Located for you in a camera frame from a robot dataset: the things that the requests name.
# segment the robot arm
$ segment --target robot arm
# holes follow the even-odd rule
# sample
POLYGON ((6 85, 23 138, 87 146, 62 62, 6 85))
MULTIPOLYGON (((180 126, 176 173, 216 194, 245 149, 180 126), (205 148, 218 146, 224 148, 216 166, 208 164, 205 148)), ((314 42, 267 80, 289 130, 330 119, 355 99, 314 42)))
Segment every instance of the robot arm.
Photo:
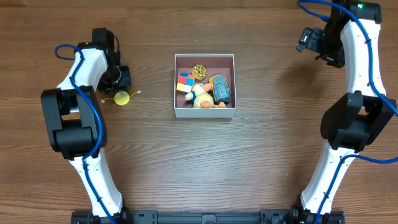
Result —
MULTIPOLYGON (((345 4, 351 12, 359 7, 359 3, 354 1, 346 1, 345 4)), ((367 11, 357 12, 356 15, 372 40, 373 82, 379 92, 386 95, 380 77, 377 50, 381 10, 378 4, 367 4, 366 8, 367 11)), ((369 52, 364 34, 357 23, 347 19, 340 10, 332 9, 331 22, 324 30, 304 30, 297 50, 302 51, 305 48, 318 52, 320 56, 317 59, 326 60, 328 65, 340 68, 346 63, 345 95, 323 116, 321 134, 325 142, 321 158, 309 185, 300 196, 301 213, 304 215, 300 216, 299 223, 313 223, 313 215, 320 208, 341 158, 359 154, 365 145, 371 144, 391 119, 393 112, 368 85, 369 52), (359 114, 360 110, 365 110, 367 115, 359 114)), ((395 100, 389 101, 396 106, 395 100)), ((333 198, 353 160, 352 157, 345 160, 322 207, 321 215, 331 213, 333 198)))
MULTIPOLYGON (((78 44, 85 61, 76 73, 75 83, 99 111, 101 120, 103 117, 95 97, 95 90, 111 93, 130 85, 129 68, 120 66, 120 52, 114 51, 113 39, 112 32, 105 28, 93 29, 93 41, 78 44)), ((83 181, 93 207, 91 218, 97 219, 95 223, 107 223, 108 217, 87 181, 82 163, 83 156, 93 149, 98 140, 98 127, 92 110, 70 81, 80 60, 79 52, 75 52, 75 63, 64 81, 56 89, 43 91, 42 107, 51 146, 54 151, 61 152, 64 159, 69 160, 83 181), (80 113, 80 119, 62 119, 62 116, 70 113, 80 113)), ((129 223, 122 218, 124 216, 125 219, 132 220, 129 213, 125 212, 128 209, 123 204, 123 197, 112 180, 105 159, 105 125, 103 131, 101 149, 86 159, 88 175, 107 211, 118 223, 129 223)))

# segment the stuffed animal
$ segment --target stuffed animal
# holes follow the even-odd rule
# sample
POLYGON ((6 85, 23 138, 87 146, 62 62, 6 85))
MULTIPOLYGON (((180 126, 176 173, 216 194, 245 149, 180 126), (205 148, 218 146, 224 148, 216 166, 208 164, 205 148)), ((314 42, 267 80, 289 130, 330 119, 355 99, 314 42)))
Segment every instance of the stuffed animal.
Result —
POLYGON ((208 93, 211 84, 194 84, 192 92, 185 95, 185 100, 191 100, 194 108, 226 108, 225 103, 214 104, 213 97, 208 93))

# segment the wood grain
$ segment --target wood grain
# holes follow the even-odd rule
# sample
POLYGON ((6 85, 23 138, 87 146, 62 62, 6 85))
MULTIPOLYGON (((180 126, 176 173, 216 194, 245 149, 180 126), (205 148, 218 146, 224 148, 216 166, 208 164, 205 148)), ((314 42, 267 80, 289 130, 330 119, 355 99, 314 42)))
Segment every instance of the wood grain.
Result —
MULTIPOLYGON (((10 6, 10 0, 4 6, 10 6)), ((28 7, 280 7, 295 8, 294 0, 21 0, 28 7)), ((391 0, 367 0, 377 2, 383 9, 398 9, 398 2, 391 0)))
MULTIPOLYGON (((397 99, 398 17, 383 13, 381 74, 397 99)), ((1 8, 0 223, 68 223, 72 211, 90 209, 79 176, 49 146, 40 94, 72 65, 55 46, 90 40, 95 27, 118 36, 132 91, 142 91, 124 107, 101 104, 106 158, 130 208, 289 208, 320 157, 322 115, 345 85, 344 69, 295 50, 304 27, 322 25, 298 9, 1 8), (235 54, 233 119, 175 118, 180 53, 235 54)), ((397 125, 394 118, 363 154, 395 157, 397 125)), ((355 161, 333 209, 347 223, 396 223, 397 174, 396 164, 355 161)))

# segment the black wire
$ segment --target black wire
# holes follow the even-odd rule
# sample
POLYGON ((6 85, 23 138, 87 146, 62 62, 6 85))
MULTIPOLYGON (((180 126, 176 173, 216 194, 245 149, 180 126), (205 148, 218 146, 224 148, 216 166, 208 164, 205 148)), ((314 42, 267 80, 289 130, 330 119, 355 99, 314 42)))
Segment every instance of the black wire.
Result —
POLYGON ((116 51, 116 52, 118 52, 119 51, 119 39, 118 39, 118 37, 116 37, 115 35, 113 35, 113 37, 116 39, 116 41, 118 42, 118 50, 116 51))

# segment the cardboard box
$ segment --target cardboard box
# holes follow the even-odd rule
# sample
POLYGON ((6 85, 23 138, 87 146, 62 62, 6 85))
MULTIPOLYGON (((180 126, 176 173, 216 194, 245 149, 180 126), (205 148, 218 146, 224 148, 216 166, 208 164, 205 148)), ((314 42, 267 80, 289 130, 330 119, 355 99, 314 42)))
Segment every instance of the cardboard box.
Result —
POLYGON ((176 54, 174 74, 174 110, 177 118, 232 118, 236 111, 235 61, 233 54, 176 54), (231 101, 226 108, 192 108, 191 101, 185 101, 184 92, 175 89, 181 73, 191 74, 193 66, 203 65, 207 76, 195 83, 208 83, 210 77, 223 75, 231 91, 231 101))

